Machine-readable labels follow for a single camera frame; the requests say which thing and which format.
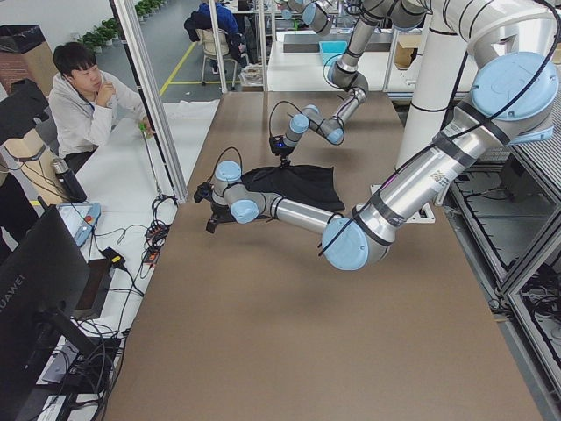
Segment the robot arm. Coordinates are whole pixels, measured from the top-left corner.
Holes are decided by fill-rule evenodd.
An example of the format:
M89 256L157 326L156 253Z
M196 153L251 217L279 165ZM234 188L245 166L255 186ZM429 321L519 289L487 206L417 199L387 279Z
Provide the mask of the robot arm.
M314 104L306 105L294 114L285 135L271 143L272 152L284 161L307 130L332 145L338 146L344 141L344 124L367 99L369 85L358 71L358 64L375 26L388 18L403 31L414 29L422 22L427 7L420 1L348 1L346 10L357 20L344 53L329 62L327 74L327 82L344 90L346 98L329 118L323 117Z
M518 52L491 60L455 107L451 122L346 216L249 191L234 161L217 165L210 201L240 224L265 215L317 232L320 254L333 267L358 270L383 259L397 230L488 149L549 139L558 86L555 65L541 54Z

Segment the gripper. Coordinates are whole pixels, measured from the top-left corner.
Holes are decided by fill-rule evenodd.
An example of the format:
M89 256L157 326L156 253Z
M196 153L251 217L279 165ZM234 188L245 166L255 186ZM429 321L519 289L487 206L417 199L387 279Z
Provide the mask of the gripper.
M217 228L217 223L231 222L231 211L227 205L221 205L215 202L211 202L210 208L211 217L206 224L207 232L214 232Z
M290 164L291 160L290 160L290 155L292 154L291 151L281 151L279 153L280 156L280 163L281 164Z

